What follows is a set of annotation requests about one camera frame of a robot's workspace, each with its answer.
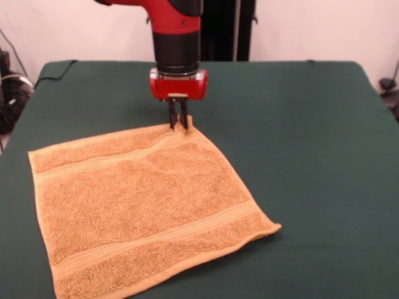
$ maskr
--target cable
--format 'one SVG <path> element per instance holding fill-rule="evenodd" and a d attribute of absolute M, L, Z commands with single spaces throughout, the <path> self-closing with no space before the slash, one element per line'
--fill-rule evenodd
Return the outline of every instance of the cable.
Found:
<path fill-rule="evenodd" d="M 6 37 L 6 35 L 4 34 L 4 32 L 1 30 L 1 27 L 0 27 L 0 34 L 4 37 L 4 39 L 6 40 L 6 42 L 10 45 L 12 51 L 14 52 L 15 56 L 17 57 L 17 60 L 18 60 L 18 62 L 19 62 L 19 65 L 20 65 L 21 68 L 22 68 L 22 71 L 24 72 L 24 75 L 27 77 L 27 72 L 26 72 L 26 70 L 25 70 L 24 64 L 21 62 L 21 60 L 20 60 L 20 58 L 19 58 L 19 56 L 18 56 L 17 50 L 15 49 L 14 45 L 12 44 L 12 42 L 10 42 L 10 40 Z"/>
<path fill-rule="evenodd" d="M 11 74 L 11 75 L 6 75 L 4 77 L 1 78 L 1 80 L 5 80 L 5 79 L 9 79 L 9 78 L 19 78 L 20 76 L 23 76 L 21 74 Z"/>
<path fill-rule="evenodd" d="M 398 75 L 398 71 L 399 71 L 399 60 L 397 62 L 397 67 L 395 69 L 395 73 L 393 73 L 392 82 L 391 82 L 391 85 L 389 87 L 389 90 L 391 90 L 393 88 L 394 84 L 395 84 L 395 79 L 396 79 L 396 77 Z"/>

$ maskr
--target towel hem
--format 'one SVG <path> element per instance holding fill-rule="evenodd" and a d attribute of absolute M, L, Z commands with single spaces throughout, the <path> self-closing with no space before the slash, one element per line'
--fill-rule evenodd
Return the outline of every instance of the towel hem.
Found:
<path fill-rule="evenodd" d="M 234 246 L 226 247 L 221 250 L 215 250 L 212 252 L 202 252 L 198 255 L 195 255 L 194 257 L 191 257 L 189 259 L 178 262 L 178 263 L 174 264 L 173 266 L 157 273 L 154 276 L 144 278 L 141 282 L 135 283 L 135 284 L 125 287 L 121 290 L 115 290 L 115 291 L 106 293 L 104 295 L 95 297 L 95 299 L 120 299 L 120 298 L 129 297 L 132 295 L 136 295 L 137 293 L 144 292 L 145 290 L 148 290 L 149 288 L 154 287 L 155 285 L 158 285 L 161 282 L 164 282 L 165 280 L 168 280 L 169 278 L 171 278 L 185 270 L 193 268 L 202 263 L 206 263 L 206 262 L 210 262 L 211 260 L 218 259 L 225 255 L 231 254 L 235 251 L 238 251 L 239 249 L 241 249 L 242 247 L 244 247 L 246 244 L 250 243 L 251 241 L 274 234 L 280 228 L 281 228 L 280 224 L 274 224 L 268 230 L 263 230 L 263 231 L 255 233 L 253 235 L 250 235 L 250 236 L 246 237 L 245 239 L 243 239 L 240 243 L 238 243 Z"/>

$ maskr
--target towel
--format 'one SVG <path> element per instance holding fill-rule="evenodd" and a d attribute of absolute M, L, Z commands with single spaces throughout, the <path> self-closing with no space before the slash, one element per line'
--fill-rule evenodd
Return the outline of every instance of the towel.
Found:
<path fill-rule="evenodd" d="M 281 228 L 188 120 L 29 152 L 58 299 L 129 297 Z"/>

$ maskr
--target black cable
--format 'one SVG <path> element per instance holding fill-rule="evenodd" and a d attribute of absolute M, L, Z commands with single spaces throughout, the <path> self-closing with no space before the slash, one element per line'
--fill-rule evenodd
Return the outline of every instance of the black cable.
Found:
<path fill-rule="evenodd" d="M 24 64 L 21 62 L 21 60 L 20 60 L 20 58 L 19 58 L 19 56 L 18 56 L 17 50 L 15 49 L 14 45 L 12 44 L 12 42 L 10 42 L 10 40 L 6 37 L 6 35 L 4 34 L 4 32 L 1 30 L 1 28 L 0 28 L 0 34 L 4 37 L 4 39 L 6 40 L 6 42 L 10 45 L 12 51 L 13 51 L 14 54 L 15 54 L 15 57 L 17 57 L 17 60 L 18 60 L 18 62 L 19 62 L 19 65 L 20 65 L 21 68 L 22 68 L 22 71 L 24 72 L 24 75 L 27 77 L 27 72 L 26 72 L 26 70 L 25 70 Z"/>
<path fill-rule="evenodd" d="M 398 62 L 397 62 L 397 67 L 396 67 L 396 69 L 395 69 L 395 72 L 393 73 L 392 82 L 391 82 L 391 85 L 389 86 L 389 89 L 388 89 L 388 90 L 391 90 L 391 89 L 394 87 L 394 85 L 395 85 L 395 79 L 396 79 L 396 77 L 397 77 L 397 75 L 398 75 L 398 71 L 399 71 L 399 60 L 398 60 Z"/>

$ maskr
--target table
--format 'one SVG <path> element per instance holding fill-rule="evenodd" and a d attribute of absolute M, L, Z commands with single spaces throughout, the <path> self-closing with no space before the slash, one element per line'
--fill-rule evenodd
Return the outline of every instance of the table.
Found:
<path fill-rule="evenodd" d="M 398 298 L 399 129 L 352 62 L 209 62 L 189 103 L 266 214 L 283 225 L 137 295 Z M 0 157 L 0 297 L 54 298 L 27 151 L 168 122 L 151 63 L 47 64 Z"/>

